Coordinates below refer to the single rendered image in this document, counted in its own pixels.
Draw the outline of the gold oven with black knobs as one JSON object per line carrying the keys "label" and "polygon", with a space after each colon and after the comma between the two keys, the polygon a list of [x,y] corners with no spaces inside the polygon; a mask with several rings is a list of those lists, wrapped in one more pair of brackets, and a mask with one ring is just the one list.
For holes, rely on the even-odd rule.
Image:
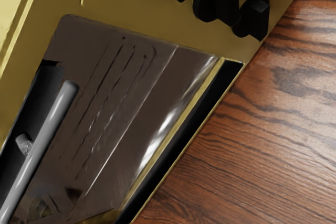
{"label": "gold oven with black knobs", "polygon": [[0,0],[0,224],[130,224],[293,0]]}

